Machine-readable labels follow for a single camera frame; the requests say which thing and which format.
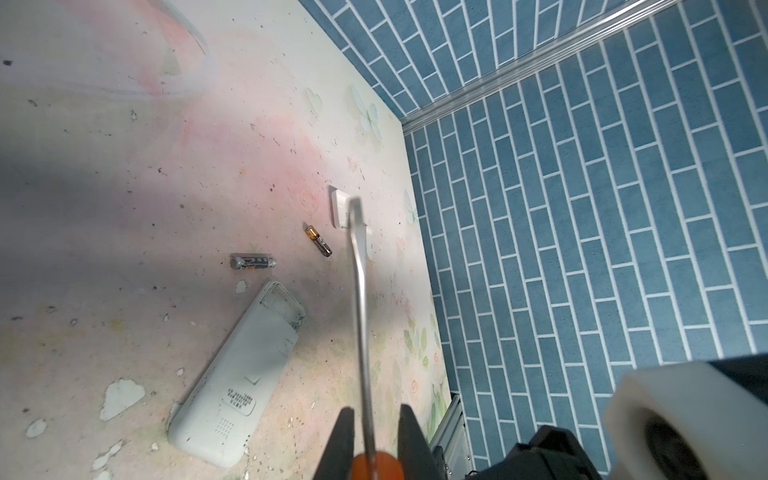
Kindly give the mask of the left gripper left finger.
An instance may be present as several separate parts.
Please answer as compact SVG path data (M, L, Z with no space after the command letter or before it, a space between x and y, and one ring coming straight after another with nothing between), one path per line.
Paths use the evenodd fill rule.
M354 458L354 409L341 409L320 458L314 480L348 480Z

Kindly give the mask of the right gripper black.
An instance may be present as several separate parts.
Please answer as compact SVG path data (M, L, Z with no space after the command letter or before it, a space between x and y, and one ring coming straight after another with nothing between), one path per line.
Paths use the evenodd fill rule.
M470 472L467 478L600 480L601 475L570 430L545 425L529 443L517 443L501 462L483 471Z

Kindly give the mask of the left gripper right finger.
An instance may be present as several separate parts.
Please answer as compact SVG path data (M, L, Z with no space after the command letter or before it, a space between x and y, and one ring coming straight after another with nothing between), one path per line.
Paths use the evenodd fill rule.
M405 480L442 478L415 414L407 404L400 406L397 458L402 465Z

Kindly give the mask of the orange black screwdriver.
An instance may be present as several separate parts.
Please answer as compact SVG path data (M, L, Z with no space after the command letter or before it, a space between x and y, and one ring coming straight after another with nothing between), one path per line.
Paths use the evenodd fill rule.
M358 372L361 392L361 422L364 453L353 461L352 478L403 479L401 463L391 454L378 451L375 440L374 412L369 359L369 332L366 293L366 225L362 200L348 201L348 236L353 254L355 282L354 319L356 322Z

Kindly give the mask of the grey white remote control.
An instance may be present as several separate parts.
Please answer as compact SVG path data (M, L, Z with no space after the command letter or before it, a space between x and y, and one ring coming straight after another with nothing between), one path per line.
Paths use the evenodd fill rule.
M279 282L267 282L243 314L168 429L176 449L231 468L244 455L278 386L305 319Z

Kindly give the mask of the black AA battery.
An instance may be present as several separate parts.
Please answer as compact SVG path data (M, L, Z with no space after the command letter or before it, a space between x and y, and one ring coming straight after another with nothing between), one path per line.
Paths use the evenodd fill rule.
M307 225L304 231L324 257L328 258L332 255L331 248L313 225Z
M232 254L230 267L233 270L272 269L277 265L274 257L257 254Z

